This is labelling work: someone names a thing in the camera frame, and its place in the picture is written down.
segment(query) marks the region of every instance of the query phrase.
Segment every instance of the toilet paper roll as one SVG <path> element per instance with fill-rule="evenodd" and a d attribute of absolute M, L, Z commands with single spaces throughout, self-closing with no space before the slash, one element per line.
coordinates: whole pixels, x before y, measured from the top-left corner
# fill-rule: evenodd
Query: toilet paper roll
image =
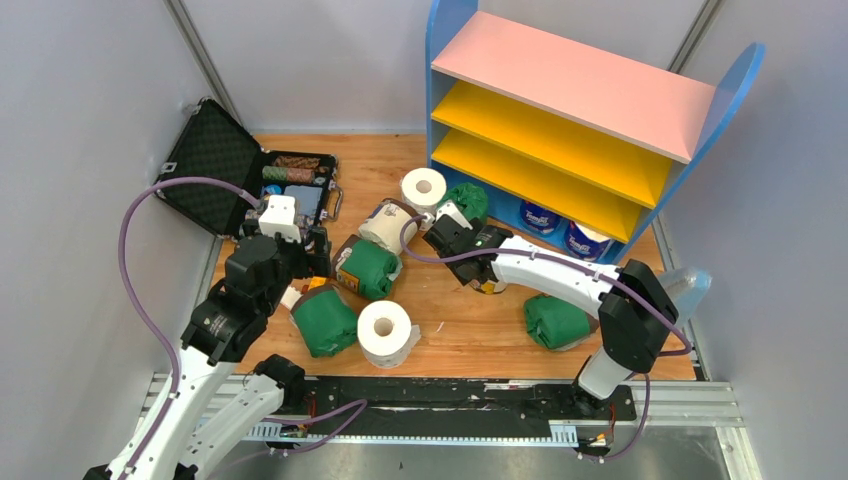
<path fill-rule="evenodd" d="M 403 201 L 419 214 L 436 213 L 436 207 L 448 191 L 445 177 L 431 168 L 416 168 L 400 182 Z"/>
<path fill-rule="evenodd" d="M 403 363 L 421 339 L 406 310 L 395 302 L 371 303 L 359 314 L 356 329 L 362 353 L 374 366 L 394 368 Z"/>
<path fill-rule="evenodd" d="M 400 200 L 383 199 L 374 213 L 359 226 L 359 236 L 395 255 L 400 255 L 403 251 L 403 245 L 409 244 L 409 241 L 415 236 L 416 229 L 412 228 L 411 225 L 410 228 L 406 229 L 403 244 L 400 241 L 400 231 L 406 225 L 406 222 L 417 214 L 415 209 Z M 417 227 L 421 228 L 422 222 L 419 220 L 417 223 Z"/>

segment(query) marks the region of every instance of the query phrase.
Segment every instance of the yellow object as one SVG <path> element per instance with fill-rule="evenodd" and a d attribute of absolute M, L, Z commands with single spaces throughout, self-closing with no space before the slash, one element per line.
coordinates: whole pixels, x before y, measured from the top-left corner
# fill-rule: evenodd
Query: yellow object
<path fill-rule="evenodd" d="M 462 81 L 432 118 L 526 157 L 516 168 L 538 162 L 649 208 L 671 169 L 670 158 Z"/>
<path fill-rule="evenodd" d="M 633 202 L 457 130 L 448 132 L 433 160 L 625 243 L 643 211 Z"/>

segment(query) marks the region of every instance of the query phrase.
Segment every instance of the shelf board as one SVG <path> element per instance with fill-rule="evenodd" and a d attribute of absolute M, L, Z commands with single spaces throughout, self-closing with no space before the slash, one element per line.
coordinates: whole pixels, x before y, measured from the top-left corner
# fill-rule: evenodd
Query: shelf board
<path fill-rule="evenodd" d="M 633 202 L 458 130 L 448 132 L 433 160 L 624 243 L 642 213 Z"/>
<path fill-rule="evenodd" d="M 668 157 L 466 82 L 432 118 L 649 208 L 671 169 Z"/>
<path fill-rule="evenodd" d="M 689 163 L 715 87 L 480 12 L 433 70 Z"/>

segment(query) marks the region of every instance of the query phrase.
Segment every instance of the wooden tabletop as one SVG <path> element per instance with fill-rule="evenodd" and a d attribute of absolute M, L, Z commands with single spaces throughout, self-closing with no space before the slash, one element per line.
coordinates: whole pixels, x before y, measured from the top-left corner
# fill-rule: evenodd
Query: wooden tabletop
<path fill-rule="evenodd" d="M 325 222 L 334 246 L 356 233 L 362 221 L 385 197 L 400 196 L 400 180 L 406 172 L 426 165 L 423 135 L 257 135 L 268 149 L 333 153 L 339 158 L 339 184 L 344 202 L 336 222 Z M 410 243 L 416 253 L 434 256 L 433 250 L 416 236 Z M 226 243 L 215 272 L 223 275 L 223 262 L 233 251 Z M 652 232 L 648 231 L 630 251 L 630 256 L 662 269 Z M 369 363 L 358 344 L 332 358 L 312 358 L 280 306 L 269 320 L 268 330 L 251 347 L 238 371 L 250 371 L 272 353 L 295 362 L 308 375 L 421 376 L 463 378 L 574 378 L 583 362 L 600 345 L 593 335 L 567 352 L 550 352 L 527 335 L 522 307 L 538 292 L 512 285 L 500 295 L 483 295 L 463 288 L 443 265 L 417 262 L 401 256 L 403 271 L 388 300 L 409 313 L 421 328 L 421 340 L 409 358 L 391 370 Z M 355 312 L 368 301 L 342 289 Z M 666 350 L 680 348 L 669 336 Z M 651 373 L 657 380 L 693 380 L 688 357 L 664 357 Z"/>

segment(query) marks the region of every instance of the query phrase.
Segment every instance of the green fabric item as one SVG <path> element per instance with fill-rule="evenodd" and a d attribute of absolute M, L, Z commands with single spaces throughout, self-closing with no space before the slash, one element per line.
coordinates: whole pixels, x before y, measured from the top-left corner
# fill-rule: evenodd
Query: green fabric item
<path fill-rule="evenodd" d="M 285 181 L 288 169 L 285 167 L 262 167 L 262 178 L 265 180 Z"/>
<path fill-rule="evenodd" d="M 382 300 L 403 265 L 400 258 L 355 235 L 337 253 L 336 280 L 368 300 Z"/>
<path fill-rule="evenodd" d="M 332 357 L 356 343 L 357 315 L 335 288 L 304 299 L 292 317 L 315 358 Z"/>
<path fill-rule="evenodd" d="M 476 218 L 483 225 L 486 224 L 486 218 L 489 216 L 489 197 L 481 187 L 473 183 L 460 183 L 448 190 L 441 203 L 448 200 L 453 200 L 463 217 L 468 220 Z"/>
<path fill-rule="evenodd" d="M 591 333 L 586 312 L 556 297 L 536 295 L 524 302 L 527 334 L 539 345 L 557 349 Z"/>

